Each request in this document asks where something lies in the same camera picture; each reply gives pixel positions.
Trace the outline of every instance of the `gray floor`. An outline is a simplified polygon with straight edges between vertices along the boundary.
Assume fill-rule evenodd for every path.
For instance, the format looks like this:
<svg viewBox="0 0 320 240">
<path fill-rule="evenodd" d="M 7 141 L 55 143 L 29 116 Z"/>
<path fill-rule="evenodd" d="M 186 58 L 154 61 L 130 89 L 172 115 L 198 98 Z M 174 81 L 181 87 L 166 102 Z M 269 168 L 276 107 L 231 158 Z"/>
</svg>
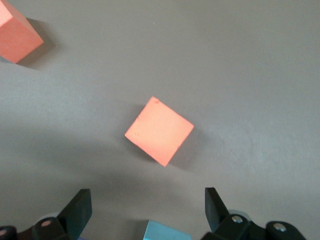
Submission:
<svg viewBox="0 0 320 240">
<path fill-rule="evenodd" d="M 200 239 L 204 188 L 320 237 L 320 4 L 9 0 L 45 45 L 0 59 L 0 225 L 92 192 L 88 240 L 153 219 Z M 124 133 L 151 96 L 195 126 L 164 168 Z"/>
</svg>

